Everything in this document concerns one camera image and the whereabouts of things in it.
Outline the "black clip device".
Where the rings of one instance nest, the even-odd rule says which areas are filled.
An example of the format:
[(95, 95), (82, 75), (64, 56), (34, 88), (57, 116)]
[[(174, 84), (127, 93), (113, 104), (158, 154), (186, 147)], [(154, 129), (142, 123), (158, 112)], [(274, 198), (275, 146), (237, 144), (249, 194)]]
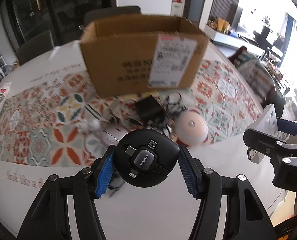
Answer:
[(116, 194), (124, 184), (125, 181), (122, 179), (119, 172), (115, 170), (108, 185), (109, 198), (112, 198), (112, 196)]

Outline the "white usb plug adapter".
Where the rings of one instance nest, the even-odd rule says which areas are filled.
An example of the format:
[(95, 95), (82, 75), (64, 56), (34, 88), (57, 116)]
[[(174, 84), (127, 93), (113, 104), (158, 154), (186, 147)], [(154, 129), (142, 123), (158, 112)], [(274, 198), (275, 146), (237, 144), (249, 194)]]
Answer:
[(273, 104), (266, 105), (264, 112), (243, 135), (243, 141), (248, 147), (248, 159), (259, 164), (264, 156), (270, 156), (277, 139), (277, 118)]

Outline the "black round cable hub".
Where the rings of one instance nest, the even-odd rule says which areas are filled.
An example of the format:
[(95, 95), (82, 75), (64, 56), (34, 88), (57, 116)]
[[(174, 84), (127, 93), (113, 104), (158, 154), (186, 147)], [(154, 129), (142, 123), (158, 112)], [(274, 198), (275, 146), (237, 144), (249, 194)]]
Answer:
[(175, 167), (179, 146), (152, 129), (137, 129), (117, 144), (113, 163), (121, 178), (136, 187), (153, 187), (163, 182)]

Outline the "white figurine keychain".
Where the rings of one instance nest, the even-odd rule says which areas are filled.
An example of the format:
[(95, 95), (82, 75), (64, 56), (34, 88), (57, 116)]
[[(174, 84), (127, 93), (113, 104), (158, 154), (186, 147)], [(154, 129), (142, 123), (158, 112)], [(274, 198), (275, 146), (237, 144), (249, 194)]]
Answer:
[(81, 120), (76, 124), (77, 130), (80, 133), (88, 134), (89, 132), (96, 133), (101, 129), (101, 123), (97, 119)]

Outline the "pink round night light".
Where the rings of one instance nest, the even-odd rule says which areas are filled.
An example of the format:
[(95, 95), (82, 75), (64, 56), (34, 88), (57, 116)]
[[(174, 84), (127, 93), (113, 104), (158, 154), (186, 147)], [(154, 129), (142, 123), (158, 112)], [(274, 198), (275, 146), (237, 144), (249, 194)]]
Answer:
[(184, 111), (175, 120), (175, 133), (186, 145), (198, 145), (208, 137), (208, 126), (205, 119), (195, 111)]

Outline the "black power adapter with cable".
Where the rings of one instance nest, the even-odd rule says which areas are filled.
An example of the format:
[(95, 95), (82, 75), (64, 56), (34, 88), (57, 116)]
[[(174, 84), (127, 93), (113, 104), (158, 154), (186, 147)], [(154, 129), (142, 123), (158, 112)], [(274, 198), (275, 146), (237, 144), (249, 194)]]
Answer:
[(178, 91), (168, 93), (161, 101), (150, 95), (136, 102), (134, 108), (135, 117), (128, 118), (131, 124), (153, 129), (167, 137), (172, 135), (175, 119), (188, 111)]

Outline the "wooden chair with striped cloth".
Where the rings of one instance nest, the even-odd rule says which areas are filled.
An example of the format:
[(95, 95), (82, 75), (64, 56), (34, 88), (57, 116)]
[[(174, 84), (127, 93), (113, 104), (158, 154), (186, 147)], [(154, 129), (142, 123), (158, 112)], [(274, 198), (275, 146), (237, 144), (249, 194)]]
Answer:
[(277, 93), (272, 76), (259, 59), (249, 53), (245, 46), (238, 49), (228, 59), (257, 96), (261, 106), (264, 108), (266, 105), (273, 104), (276, 114), (281, 116), (285, 99)]

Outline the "patterned tablecloth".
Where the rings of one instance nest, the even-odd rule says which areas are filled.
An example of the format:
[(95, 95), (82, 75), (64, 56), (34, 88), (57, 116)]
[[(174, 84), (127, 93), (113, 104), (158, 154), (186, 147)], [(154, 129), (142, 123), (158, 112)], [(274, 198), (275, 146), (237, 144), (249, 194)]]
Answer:
[[(11, 90), (0, 115), (0, 222), (16, 235), (49, 175), (74, 175), (105, 152), (98, 136), (81, 133), (77, 124), (114, 118), (130, 131), (140, 128), (134, 104), (146, 94), (99, 97), (77, 42), (18, 67), (4, 82)], [(243, 142), (244, 130), (262, 108), (215, 46), (208, 46), (191, 89), (153, 96), (159, 101), (181, 98), (200, 113), (209, 135), (203, 144), (190, 147), (191, 154), (221, 175), (244, 174), (267, 212), (275, 211), (285, 191), (272, 185), (269, 160), (249, 161)], [(199, 201), (188, 193), (175, 167), (158, 186), (121, 184), (95, 205), (108, 239), (187, 239)]]

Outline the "brown cardboard box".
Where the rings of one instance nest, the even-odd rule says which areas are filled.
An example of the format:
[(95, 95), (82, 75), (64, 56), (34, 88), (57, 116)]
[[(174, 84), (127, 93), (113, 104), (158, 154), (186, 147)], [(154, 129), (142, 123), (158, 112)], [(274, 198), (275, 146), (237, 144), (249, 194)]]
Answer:
[(100, 97), (191, 87), (209, 37), (182, 17), (119, 15), (89, 23), (80, 39)]

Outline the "left black dining chair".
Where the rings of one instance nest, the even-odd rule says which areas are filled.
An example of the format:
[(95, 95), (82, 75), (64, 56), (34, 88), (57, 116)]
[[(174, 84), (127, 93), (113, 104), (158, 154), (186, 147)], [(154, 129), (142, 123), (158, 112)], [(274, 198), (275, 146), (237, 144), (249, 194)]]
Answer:
[(30, 60), (44, 54), (54, 48), (52, 33), (49, 30), (38, 34), (22, 44), (17, 51), (17, 59), (19, 65), (23, 65)]

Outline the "black dining chair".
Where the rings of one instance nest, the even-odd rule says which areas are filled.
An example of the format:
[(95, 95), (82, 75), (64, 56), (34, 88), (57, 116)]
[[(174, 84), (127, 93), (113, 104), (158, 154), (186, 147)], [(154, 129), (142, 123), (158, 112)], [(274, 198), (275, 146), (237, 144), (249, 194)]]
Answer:
[(89, 11), (85, 14), (83, 20), (83, 26), (86, 27), (90, 22), (98, 20), (101, 18), (106, 18), (116, 15), (125, 14), (141, 14), (141, 8), (137, 5), (135, 6), (124, 6), (124, 7), (110, 7), (103, 9), (96, 9)]
[(44, 54), (54, 48), (52, 33), (49, 30), (38, 34), (22, 44), (17, 51), (17, 59), (19, 65), (23, 65), (30, 60)]

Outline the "right black dining chair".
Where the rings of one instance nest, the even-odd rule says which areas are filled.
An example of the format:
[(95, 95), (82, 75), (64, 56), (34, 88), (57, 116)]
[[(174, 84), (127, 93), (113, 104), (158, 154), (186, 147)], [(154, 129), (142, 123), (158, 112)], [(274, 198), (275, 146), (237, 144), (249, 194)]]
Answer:
[(124, 7), (110, 7), (103, 9), (96, 9), (89, 11), (85, 14), (83, 20), (83, 26), (86, 27), (90, 22), (98, 20), (101, 18), (106, 18), (116, 15), (125, 14), (141, 14), (141, 8), (137, 5), (135, 6), (124, 6)]

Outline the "black glass sliding door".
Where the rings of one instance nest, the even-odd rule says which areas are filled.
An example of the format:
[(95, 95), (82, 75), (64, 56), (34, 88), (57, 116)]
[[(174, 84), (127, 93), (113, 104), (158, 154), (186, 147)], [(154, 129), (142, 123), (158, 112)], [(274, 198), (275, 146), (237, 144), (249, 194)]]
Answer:
[(116, 0), (4, 0), (0, 6), (7, 38), (14, 51), (50, 31), (57, 46), (80, 38), (86, 13), (116, 5)]

